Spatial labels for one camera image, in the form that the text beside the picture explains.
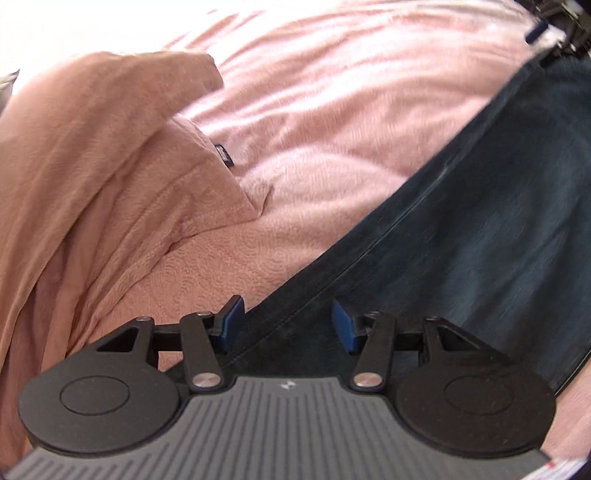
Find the gray ribbed tray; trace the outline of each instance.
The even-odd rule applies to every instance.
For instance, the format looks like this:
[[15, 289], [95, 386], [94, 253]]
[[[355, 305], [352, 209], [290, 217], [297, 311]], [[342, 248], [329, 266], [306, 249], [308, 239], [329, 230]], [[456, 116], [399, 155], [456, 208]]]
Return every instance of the gray ribbed tray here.
[[90, 459], [37, 449], [7, 479], [516, 480], [547, 460], [537, 450], [446, 455], [407, 433], [383, 398], [336, 378], [239, 378], [227, 392], [193, 397], [170, 430], [136, 450]]

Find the circular pad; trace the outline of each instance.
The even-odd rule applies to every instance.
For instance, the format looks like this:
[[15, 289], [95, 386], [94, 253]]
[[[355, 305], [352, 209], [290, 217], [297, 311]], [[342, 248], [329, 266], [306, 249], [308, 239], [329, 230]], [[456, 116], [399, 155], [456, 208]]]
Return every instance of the circular pad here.
[[129, 400], [129, 387], [113, 377], [81, 378], [61, 391], [61, 402], [80, 415], [106, 415]]
[[427, 364], [408, 374], [395, 395], [398, 414], [421, 440], [472, 458], [539, 448], [556, 410], [544, 380], [517, 365]]
[[145, 361], [81, 352], [29, 382], [18, 411], [40, 446], [104, 455], [154, 437], [178, 404], [172, 380]]
[[494, 415], [513, 403], [513, 391], [494, 378], [460, 377], [445, 387], [445, 398], [459, 411], [471, 415]]

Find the denim pant leg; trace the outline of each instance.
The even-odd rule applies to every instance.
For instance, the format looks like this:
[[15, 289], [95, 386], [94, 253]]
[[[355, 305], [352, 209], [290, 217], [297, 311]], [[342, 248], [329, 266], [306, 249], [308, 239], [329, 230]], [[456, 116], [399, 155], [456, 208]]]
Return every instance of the denim pant leg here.
[[[443, 316], [556, 390], [591, 346], [591, 66], [526, 64], [405, 185], [247, 314], [225, 369], [344, 375], [334, 296]], [[409, 368], [400, 357], [394, 375]]]

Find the metal screw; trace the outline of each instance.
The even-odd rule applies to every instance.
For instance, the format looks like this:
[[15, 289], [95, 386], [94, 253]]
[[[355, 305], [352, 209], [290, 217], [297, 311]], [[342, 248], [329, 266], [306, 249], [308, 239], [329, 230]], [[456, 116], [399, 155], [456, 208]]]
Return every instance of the metal screw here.
[[222, 383], [222, 377], [213, 372], [205, 372], [193, 377], [193, 385], [199, 388], [213, 388], [220, 383]]
[[382, 377], [374, 372], [363, 372], [355, 375], [353, 383], [360, 388], [375, 388], [382, 384]]

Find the clothing label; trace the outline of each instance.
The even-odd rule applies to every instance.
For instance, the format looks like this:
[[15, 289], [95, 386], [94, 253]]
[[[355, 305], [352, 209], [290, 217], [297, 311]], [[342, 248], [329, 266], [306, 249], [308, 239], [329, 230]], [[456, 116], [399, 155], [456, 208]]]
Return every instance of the clothing label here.
[[214, 145], [214, 147], [216, 147], [217, 153], [220, 154], [220, 157], [222, 158], [224, 165], [227, 166], [228, 168], [233, 167], [234, 162], [230, 158], [230, 155], [228, 155], [228, 152], [223, 147], [223, 145]]
[[587, 460], [551, 460], [521, 480], [570, 480]]

